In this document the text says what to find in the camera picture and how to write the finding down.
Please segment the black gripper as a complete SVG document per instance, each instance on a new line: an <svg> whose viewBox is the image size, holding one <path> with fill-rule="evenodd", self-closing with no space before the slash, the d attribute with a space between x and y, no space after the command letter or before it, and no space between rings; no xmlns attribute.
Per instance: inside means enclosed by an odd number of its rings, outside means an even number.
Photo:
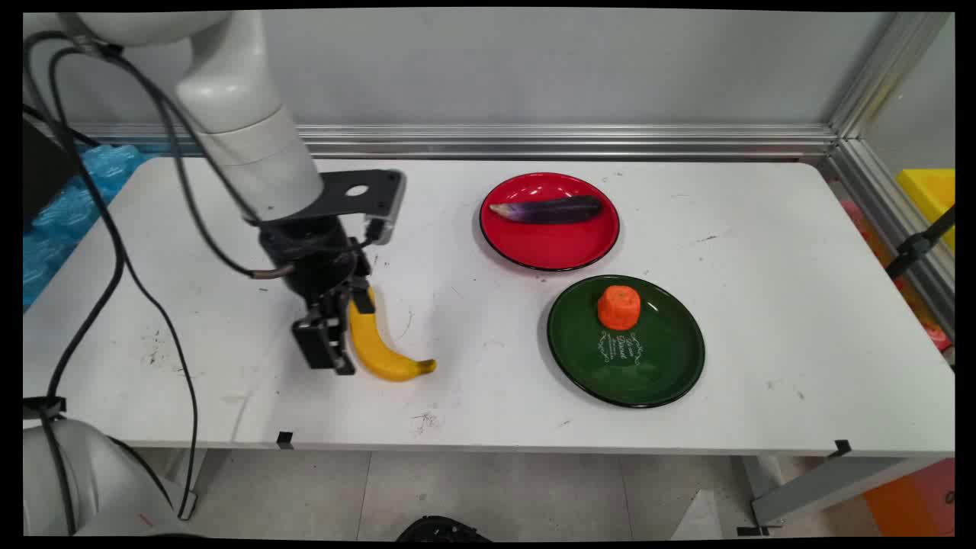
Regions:
<svg viewBox="0 0 976 549"><path fill-rule="evenodd" d="M259 227L258 242L275 267L291 267L284 284L308 309L292 323L292 335L311 369L328 369L341 376L355 374L345 347L346 318L332 295L348 292L348 305L357 315L375 315L372 289L365 279L371 274L365 248L375 243L375 223L370 222L363 240L350 237L338 217L319 217Z"/></svg>

